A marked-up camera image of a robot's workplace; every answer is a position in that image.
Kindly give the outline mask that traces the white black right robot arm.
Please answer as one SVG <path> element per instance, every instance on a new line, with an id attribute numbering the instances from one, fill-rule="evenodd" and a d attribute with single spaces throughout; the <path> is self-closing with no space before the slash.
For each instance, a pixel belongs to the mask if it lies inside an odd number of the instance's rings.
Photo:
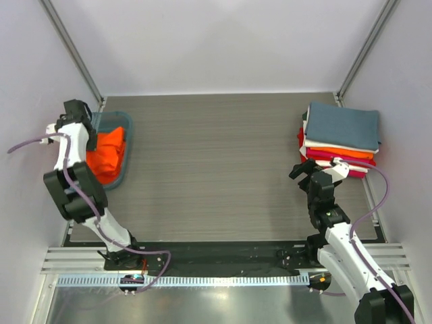
<path id="1" fill-rule="evenodd" d="M 378 265 L 356 234 L 359 223 L 373 212 L 351 222 L 335 201 L 335 188 L 348 177 L 350 163 L 333 158 L 324 168 L 307 159 L 289 174 L 292 179 L 305 175 L 298 186 L 307 195 L 310 222 L 318 230 L 306 240 L 308 257 L 324 266 L 340 285 L 354 305 L 356 323 L 414 323 L 414 294 Z"/>

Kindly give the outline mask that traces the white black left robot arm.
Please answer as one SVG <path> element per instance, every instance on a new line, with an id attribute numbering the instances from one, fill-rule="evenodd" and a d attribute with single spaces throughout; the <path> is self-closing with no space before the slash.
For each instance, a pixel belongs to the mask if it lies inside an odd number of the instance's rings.
<path id="1" fill-rule="evenodd" d="M 94 232 L 105 244 L 106 265 L 136 268 L 142 257 L 137 241 L 108 209 L 106 188 L 120 181 L 127 158 L 128 131 L 121 125 L 98 131 L 84 101 L 64 102 L 65 112 L 47 126 L 48 143 L 59 143 L 53 171 L 43 176 L 45 186 L 67 221 Z"/>

